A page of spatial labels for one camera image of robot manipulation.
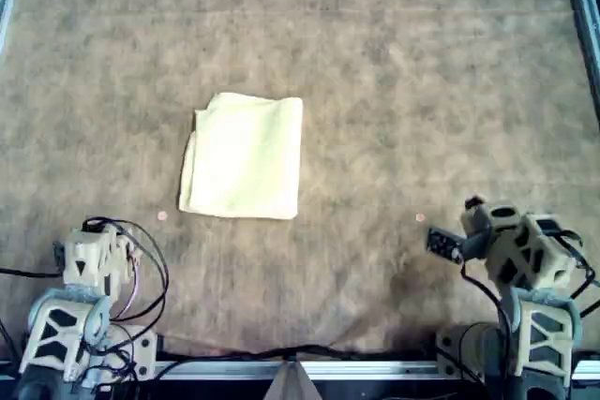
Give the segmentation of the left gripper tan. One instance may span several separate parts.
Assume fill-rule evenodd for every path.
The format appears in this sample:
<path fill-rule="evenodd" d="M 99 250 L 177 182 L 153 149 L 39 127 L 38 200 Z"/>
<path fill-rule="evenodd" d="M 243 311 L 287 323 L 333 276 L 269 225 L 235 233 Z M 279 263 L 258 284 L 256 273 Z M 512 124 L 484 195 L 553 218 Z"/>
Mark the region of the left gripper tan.
<path fill-rule="evenodd" d="M 133 277 L 136 245 L 123 231 L 115 237 L 114 267 L 120 281 Z M 112 276 L 113 233 L 107 225 L 87 224 L 73 229 L 64 242 L 65 268 L 63 281 L 69 289 L 88 295 L 113 294 Z"/>

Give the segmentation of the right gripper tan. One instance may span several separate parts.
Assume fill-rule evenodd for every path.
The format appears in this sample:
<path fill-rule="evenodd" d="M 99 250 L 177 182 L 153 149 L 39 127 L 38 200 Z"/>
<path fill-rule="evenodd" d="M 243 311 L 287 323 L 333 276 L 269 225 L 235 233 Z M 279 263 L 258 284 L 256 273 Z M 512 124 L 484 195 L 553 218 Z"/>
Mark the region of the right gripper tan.
<path fill-rule="evenodd" d="M 468 238 L 491 235 L 487 275 L 497 288 L 568 285 L 576 261 L 557 238 L 563 228 L 556 215 L 522 214 L 513 205 L 489 207 L 475 195 L 464 202 L 461 224 Z"/>

